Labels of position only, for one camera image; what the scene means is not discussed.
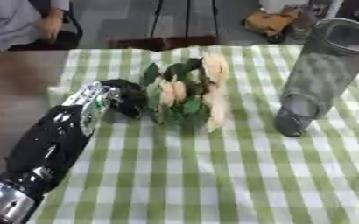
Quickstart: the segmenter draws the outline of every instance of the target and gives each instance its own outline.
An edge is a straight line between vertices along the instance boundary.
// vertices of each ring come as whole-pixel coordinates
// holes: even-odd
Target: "sleeve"
[[[52,7],[62,9],[64,11],[69,10],[70,0],[52,0]]]

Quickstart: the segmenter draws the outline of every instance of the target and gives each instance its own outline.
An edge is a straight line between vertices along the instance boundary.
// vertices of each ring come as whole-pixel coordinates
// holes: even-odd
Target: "clear glass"
[[[323,117],[359,73],[359,23],[345,18],[316,24],[287,80],[275,127],[300,136]]]

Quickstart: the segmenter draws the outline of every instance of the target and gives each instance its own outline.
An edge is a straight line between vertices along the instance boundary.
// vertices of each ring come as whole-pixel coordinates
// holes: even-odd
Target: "person's hand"
[[[63,23],[62,16],[62,10],[55,9],[51,10],[51,13],[42,19],[39,24],[42,39],[45,39],[50,43],[53,43],[57,39]]]

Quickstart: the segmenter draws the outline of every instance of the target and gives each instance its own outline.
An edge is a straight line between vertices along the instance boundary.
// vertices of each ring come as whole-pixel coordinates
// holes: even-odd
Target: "flower bouquet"
[[[229,67],[221,55],[205,54],[201,59],[176,63],[166,70],[152,63],[140,84],[156,123],[183,127],[205,125],[212,132],[225,120],[228,76]]]

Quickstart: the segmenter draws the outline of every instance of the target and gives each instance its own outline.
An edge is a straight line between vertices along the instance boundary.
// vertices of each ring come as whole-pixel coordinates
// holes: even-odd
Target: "person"
[[[0,0],[0,52],[6,50],[48,49],[63,25],[69,0],[51,1],[45,17],[29,0]]]

